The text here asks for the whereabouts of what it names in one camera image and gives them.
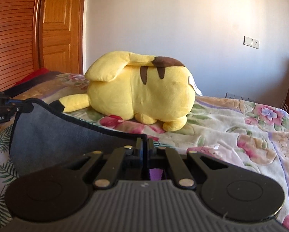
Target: gray ribbed cover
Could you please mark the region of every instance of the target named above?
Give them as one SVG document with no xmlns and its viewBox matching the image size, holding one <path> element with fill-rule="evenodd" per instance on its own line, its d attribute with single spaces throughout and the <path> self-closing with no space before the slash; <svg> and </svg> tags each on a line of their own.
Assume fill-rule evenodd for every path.
<svg viewBox="0 0 289 232">
<path fill-rule="evenodd" d="M 170 180 L 119 181 L 94 193 L 76 214 L 51 223 L 15 218 L 1 232 L 288 232 L 276 220 L 238 224 L 209 212 L 189 190 Z"/>
</svg>

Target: red cloth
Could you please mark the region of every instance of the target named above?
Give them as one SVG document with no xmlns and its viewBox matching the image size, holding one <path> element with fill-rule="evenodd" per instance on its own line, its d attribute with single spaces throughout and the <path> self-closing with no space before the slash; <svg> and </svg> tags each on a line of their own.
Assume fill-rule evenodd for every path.
<svg viewBox="0 0 289 232">
<path fill-rule="evenodd" d="M 16 82 L 14 85 L 22 84 L 22 83 L 24 83 L 26 81 L 29 81 L 29 80 L 31 80 L 31 79 L 33 79 L 35 77 L 38 77 L 39 75 L 43 75 L 43 74 L 46 74 L 48 72 L 50 72 L 50 71 L 48 69 L 46 69 L 46 68 L 41 68 L 39 70 L 35 70 L 31 74 L 29 74 L 25 78 L 23 78 L 22 80 Z"/>
</svg>

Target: toy label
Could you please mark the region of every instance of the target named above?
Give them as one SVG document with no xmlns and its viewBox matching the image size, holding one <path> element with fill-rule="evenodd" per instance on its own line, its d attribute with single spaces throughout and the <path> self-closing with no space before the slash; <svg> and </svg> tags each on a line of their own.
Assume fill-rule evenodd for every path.
<svg viewBox="0 0 289 232">
<path fill-rule="evenodd" d="M 197 95 L 202 96 L 201 91 L 198 89 L 197 85 L 195 84 L 195 80 L 194 80 L 193 76 L 188 77 L 188 84 L 193 87 L 193 89 Z"/>
</svg>

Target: yellow plush toy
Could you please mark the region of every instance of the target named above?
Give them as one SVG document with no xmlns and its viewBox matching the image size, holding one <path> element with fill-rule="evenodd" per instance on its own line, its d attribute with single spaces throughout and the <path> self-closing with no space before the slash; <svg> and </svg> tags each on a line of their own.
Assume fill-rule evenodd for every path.
<svg viewBox="0 0 289 232">
<path fill-rule="evenodd" d="M 60 98 L 52 104 L 63 112 L 88 106 L 124 120 L 150 125 L 164 122 L 165 131 L 181 129 L 198 90 L 192 74 L 178 60 L 132 52 L 109 52 L 97 59 L 85 78 L 86 94 Z"/>
</svg>

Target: floral blanket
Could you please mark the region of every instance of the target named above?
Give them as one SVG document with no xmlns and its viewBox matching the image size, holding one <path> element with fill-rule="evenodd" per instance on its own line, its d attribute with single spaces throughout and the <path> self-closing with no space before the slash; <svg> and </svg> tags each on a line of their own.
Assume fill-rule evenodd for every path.
<svg viewBox="0 0 289 232">
<path fill-rule="evenodd" d="M 84 93 L 87 86 L 83 75 L 60 74 L 15 98 L 35 97 L 50 103 L 62 96 Z M 282 186 L 286 197 L 278 221 L 289 229 L 289 115 L 285 111 L 235 99 L 197 97 L 187 124 L 176 132 L 164 132 L 160 122 L 144 125 L 124 121 L 116 116 L 104 116 L 92 108 L 71 115 L 105 128 L 146 133 L 156 146 L 173 147 L 182 154 L 201 151 L 273 178 Z M 12 122 L 0 125 L 0 228 L 11 220 L 4 192 L 18 177 L 8 155 Z"/>
</svg>

